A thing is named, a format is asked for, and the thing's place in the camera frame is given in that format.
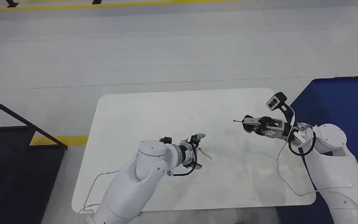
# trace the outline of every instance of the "grey floor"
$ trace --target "grey floor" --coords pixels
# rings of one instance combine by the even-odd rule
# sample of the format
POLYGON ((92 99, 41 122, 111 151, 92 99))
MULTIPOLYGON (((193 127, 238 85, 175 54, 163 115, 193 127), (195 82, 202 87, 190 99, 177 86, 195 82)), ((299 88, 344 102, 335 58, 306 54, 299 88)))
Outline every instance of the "grey floor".
MULTIPOLYGON (((105 94, 268 87, 292 102, 315 78, 357 76, 357 40, 358 0, 1 12, 0 102, 55 136, 88 135, 105 94)), ((43 224, 85 222, 71 206, 83 153, 66 153, 43 224)), ((279 220, 274 208, 245 208, 133 223, 279 220)))

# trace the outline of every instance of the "black bracket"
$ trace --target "black bracket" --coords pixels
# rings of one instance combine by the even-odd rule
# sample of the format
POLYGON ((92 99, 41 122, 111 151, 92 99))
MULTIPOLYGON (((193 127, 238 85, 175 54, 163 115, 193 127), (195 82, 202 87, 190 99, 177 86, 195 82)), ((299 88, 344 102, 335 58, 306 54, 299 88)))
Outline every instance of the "black bracket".
POLYGON ((43 136, 47 137, 48 139, 51 139, 53 142, 57 143, 58 145, 64 147, 66 150, 69 150, 69 147, 66 146, 64 143, 60 142, 59 140, 57 140, 55 137, 53 137, 49 133, 47 133, 44 130, 42 130, 41 128, 37 127, 35 124, 32 124, 31 122, 29 122, 28 120, 26 120, 22 116, 16 114, 14 111, 10 110, 6 106, 0 104, 0 110, 4 111, 5 113, 7 113, 8 115, 12 116, 13 118, 23 122, 24 124, 26 124, 30 128, 34 128, 37 132, 39 132, 43 136))
POLYGON ((13 2, 13 0, 6 0, 6 2, 9 4, 7 8, 15 8, 18 5, 18 3, 13 2))
POLYGON ((92 4, 101 4, 102 0, 93 0, 92 4))

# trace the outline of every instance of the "floor marking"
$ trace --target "floor marking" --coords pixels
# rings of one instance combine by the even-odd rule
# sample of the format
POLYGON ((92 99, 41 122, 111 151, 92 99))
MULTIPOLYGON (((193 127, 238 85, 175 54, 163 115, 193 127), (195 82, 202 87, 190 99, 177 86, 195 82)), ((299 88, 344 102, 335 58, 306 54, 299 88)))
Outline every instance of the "floor marking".
MULTIPOLYGON (((67 146, 85 146, 88 141, 88 136, 55 136, 56 139, 63 142, 67 146)), ((49 144, 56 144, 50 139, 40 136, 34 137, 31 140, 30 145, 49 145, 49 144)))
POLYGON ((84 8, 110 8, 110 7, 129 7, 129 6, 152 6, 159 4, 192 4, 192 3, 210 3, 210 2, 239 2, 241 0, 164 0, 164 1, 147 1, 147 2, 120 2, 108 4, 88 4, 82 5, 63 5, 63 6, 27 6, 21 7, 21 4, 16 8, 0 8, 0 12, 5 11, 29 11, 29 10, 72 10, 84 8))

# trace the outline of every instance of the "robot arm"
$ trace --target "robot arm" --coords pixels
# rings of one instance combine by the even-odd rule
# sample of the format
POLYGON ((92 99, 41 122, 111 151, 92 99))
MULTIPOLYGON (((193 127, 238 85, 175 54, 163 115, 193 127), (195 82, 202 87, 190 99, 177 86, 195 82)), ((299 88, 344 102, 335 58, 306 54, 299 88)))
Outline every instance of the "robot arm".
POLYGON ((287 122, 267 116, 253 118, 246 115, 241 121, 244 130, 286 141, 293 154, 305 159, 312 182, 326 201, 334 222, 358 224, 358 164, 346 146, 345 133, 333 124, 312 127, 296 123, 294 111, 285 104, 286 99, 279 92, 266 105, 270 110, 280 109, 287 122), (332 152, 333 156, 325 155, 327 152, 332 152))
POLYGON ((196 150, 205 134, 196 134, 179 145, 171 138, 144 141, 130 164, 115 176, 90 224, 126 224, 139 215, 153 195, 158 182, 165 175, 184 176, 201 168, 196 150), (172 174, 183 164, 191 168, 187 174, 172 174))

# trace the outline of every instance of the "white tabletop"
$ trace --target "white tabletop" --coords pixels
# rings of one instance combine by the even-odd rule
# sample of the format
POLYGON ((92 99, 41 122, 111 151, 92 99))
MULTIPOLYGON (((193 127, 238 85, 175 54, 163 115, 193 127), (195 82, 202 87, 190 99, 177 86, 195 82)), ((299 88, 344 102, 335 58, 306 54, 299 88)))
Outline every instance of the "white tabletop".
MULTIPOLYGON (((279 179, 276 156, 284 144, 246 133, 240 123, 249 114, 283 119, 269 111, 268 88, 106 95, 95 117, 72 199, 78 212, 95 177, 120 169, 134 158, 143 140, 172 137, 179 143, 189 134, 205 133, 198 162, 185 177, 164 176, 143 211, 306 205, 315 194, 296 196, 279 179)), ((187 172, 178 167, 175 172, 187 172)), ((298 193, 313 190, 300 157, 284 149, 280 173, 298 193)), ((101 176, 88 204, 100 203, 115 174, 101 176)))

